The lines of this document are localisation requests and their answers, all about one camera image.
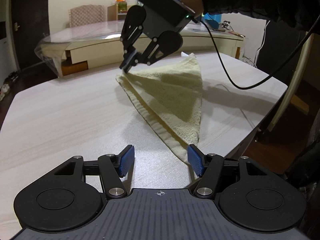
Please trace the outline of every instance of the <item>glass jar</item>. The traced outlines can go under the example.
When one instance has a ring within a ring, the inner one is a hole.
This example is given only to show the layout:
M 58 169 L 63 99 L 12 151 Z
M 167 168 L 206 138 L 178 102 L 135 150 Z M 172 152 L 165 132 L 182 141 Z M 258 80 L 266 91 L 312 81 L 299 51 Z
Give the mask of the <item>glass jar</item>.
M 118 4 L 118 12 L 126 12 L 127 11 L 127 1 L 126 0 L 116 0 Z

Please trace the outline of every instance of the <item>wooden floor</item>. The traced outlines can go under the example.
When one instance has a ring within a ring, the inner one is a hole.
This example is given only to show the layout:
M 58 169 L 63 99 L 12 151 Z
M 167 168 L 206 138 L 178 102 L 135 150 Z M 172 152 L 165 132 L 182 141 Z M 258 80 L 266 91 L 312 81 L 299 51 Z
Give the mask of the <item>wooden floor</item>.
M 252 142 L 245 155 L 273 172 L 282 174 L 305 147 L 320 107 L 320 92 L 302 81 L 296 95 L 309 105 L 305 115 L 289 105 L 272 132 Z
M 17 93 L 54 78 L 56 75 L 44 64 L 21 73 L 9 95 L 0 102 L 0 128 Z M 245 153 L 279 174 L 289 167 L 305 147 L 310 128 L 320 107 L 320 92 L 306 82 L 301 83 L 296 95 L 309 105 L 309 115 L 304 115 L 294 106 L 289 105 L 273 131 L 265 132 L 258 142 L 253 141 Z

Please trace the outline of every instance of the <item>cream towel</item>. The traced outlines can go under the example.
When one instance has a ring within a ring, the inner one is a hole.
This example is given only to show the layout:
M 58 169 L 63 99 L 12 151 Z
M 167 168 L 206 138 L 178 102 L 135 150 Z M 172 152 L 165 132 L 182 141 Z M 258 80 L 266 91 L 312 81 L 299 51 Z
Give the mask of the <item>cream towel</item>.
M 194 56 L 180 63 L 118 75 L 133 105 L 155 133 L 188 162 L 187 147 L 199 141 L 202 77 Z

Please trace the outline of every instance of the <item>blue object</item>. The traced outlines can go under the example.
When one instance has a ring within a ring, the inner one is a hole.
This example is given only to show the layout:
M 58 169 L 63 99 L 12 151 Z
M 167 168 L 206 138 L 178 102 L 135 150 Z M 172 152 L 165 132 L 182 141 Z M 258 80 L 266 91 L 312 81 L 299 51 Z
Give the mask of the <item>blue object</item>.
M 134 146 L 132 146 L 121 158 L 119 177 L 125 177 L 134 162 Z
M 202 165 L 201 157 L 196 153 L 191 146 L 188 147 L 188 161 L 191 164 L 193 171 L 198 177 L 203 176 L 205 168 Z
M 221 22 L 221 14 L 210 15 L 207 13 L 206 15 L 204 15 L 204 20 L 211 26 L 212 29 L 218 30 L 219 23 Z
M 210 15 L 209 13 L 204 15 L 205 20 L 214 20 L 217 23 L 221 22 L 222 19 L 222 14 L 215 14 L 215 15 Z

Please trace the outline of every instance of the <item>white cord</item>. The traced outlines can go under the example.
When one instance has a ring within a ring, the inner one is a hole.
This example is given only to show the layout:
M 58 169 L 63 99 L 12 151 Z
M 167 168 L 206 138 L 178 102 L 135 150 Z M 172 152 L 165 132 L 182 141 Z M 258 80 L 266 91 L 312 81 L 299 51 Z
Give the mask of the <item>white cord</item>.
M 270 21 L 268 21 L 266 23 L 266 26 L 264 27 L 264 34 L 263 34 L 262 44 L 261 44 L 260 48 L 257 49 L 257 51 L 256 51 L 256 55 L 254 57 L 254 64 L 257 64 L 257 60 L 258 60 L 258 56 L 259 56 L 260 50 L 262 49 L 262 47 L 264 45 L 264 42 L 266 41 L 266 30 L 267 30 L 267 26 L 268 26 L 269 22 Z
M 250 58 L 248 58 L 248 57 L 246 57 L 246 56 L 243 56 L 243 58 L 249 60 L 249 61 L 247 61 L 247 63 L 248 63 L 249 65 L 251 65 L 251 64 L 250 64 L 250 62 L 251 62 L 251 63 L 253 64 L 253 67 L 258 68 L 257 65 L 256 65 Z

